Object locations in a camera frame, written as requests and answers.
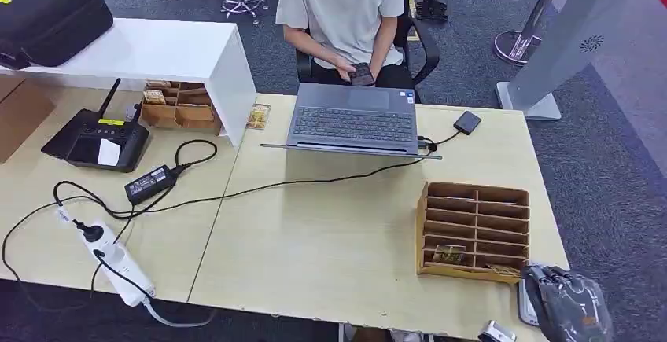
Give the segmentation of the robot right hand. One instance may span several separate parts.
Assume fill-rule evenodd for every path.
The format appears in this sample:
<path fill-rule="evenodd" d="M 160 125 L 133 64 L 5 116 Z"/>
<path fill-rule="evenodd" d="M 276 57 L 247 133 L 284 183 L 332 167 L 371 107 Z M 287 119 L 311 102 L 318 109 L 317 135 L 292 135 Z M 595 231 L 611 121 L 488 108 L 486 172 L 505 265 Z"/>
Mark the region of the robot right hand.
<path fill-rule="evenodd" d="M 521 270 L 527 297 L 549 341 L 612 341 L 614 327 L 599 284 L 558 266 Z"/>

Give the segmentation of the person's right hand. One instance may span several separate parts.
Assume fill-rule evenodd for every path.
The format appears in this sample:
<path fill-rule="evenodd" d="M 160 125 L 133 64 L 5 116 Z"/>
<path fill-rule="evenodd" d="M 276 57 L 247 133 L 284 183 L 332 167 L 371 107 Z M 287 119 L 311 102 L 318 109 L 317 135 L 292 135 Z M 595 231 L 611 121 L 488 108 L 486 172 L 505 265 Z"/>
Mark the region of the person's right hand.
<path fill-rule="evenodd" d="M 337 69 L 339 76 L 346 82 L 351 82 L 351 74 L 356 72 L 356 68 L 343 57 L 334 54 L 329 62 Z"/>

